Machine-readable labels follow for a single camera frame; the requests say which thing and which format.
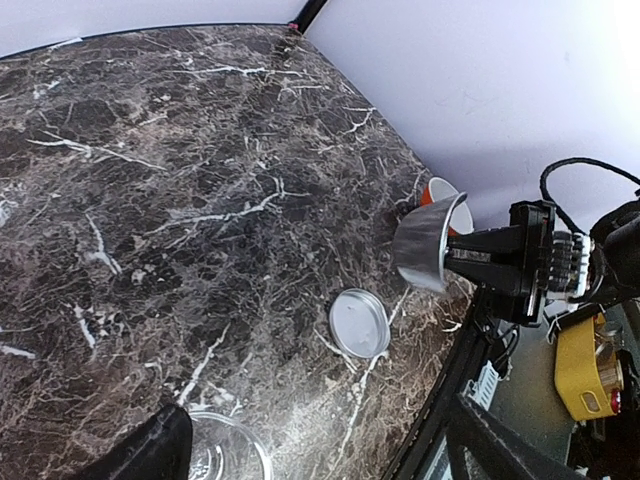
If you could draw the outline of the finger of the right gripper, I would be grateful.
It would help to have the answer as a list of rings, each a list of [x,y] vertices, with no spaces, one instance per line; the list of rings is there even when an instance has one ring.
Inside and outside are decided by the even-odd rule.
[[[449,236],[447,246],[459,250],[519,250],[520,227],[508,226]]]
[[[522,306],[522,272],[514,266],[471,259],[446,259],[444,266],[490,292],[493,310],[511,310]]]

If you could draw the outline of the silver metal scoop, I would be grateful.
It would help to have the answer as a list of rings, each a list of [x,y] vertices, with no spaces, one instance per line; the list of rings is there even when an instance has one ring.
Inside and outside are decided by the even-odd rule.
[[[392,241],[394,263],[413,287],[436,294],[445,291],[444,259],[451,218],[466,197],[458,193],[421,206],[398,224]]]

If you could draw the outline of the clear plastic jar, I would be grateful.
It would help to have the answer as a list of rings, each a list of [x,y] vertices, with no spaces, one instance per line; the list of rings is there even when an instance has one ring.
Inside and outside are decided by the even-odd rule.
[[[214,412],[191,412],[190,418],[193,442],[189,479],[274,479],[272,460],[248,427]]]

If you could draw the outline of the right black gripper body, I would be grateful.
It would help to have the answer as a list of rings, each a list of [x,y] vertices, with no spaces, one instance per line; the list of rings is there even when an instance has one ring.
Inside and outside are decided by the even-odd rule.
[[[574,311],[595,291],[595,242],[586,234],[556,229],[555,219],[556,205],[550,201],[522,201],[510,208],[510,225],[523,234],[514,324],[537,327],[549,301]]]

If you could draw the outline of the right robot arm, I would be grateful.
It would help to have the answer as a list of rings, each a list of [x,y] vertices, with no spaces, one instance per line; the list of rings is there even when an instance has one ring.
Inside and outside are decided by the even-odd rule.
[[[639,204],[628,202],[583,234],[555,227],[545,200],[510,208],[507,227],[453,236],[446,269],[490,291],[490,313],[539,325],[547,302],[608,307],[639,294]]]

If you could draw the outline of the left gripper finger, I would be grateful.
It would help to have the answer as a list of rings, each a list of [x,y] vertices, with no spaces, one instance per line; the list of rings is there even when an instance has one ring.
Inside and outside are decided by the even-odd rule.
[[[187,480],[193,445],[188,412],[166,405],[104,457],[74,475],[95,480]]]

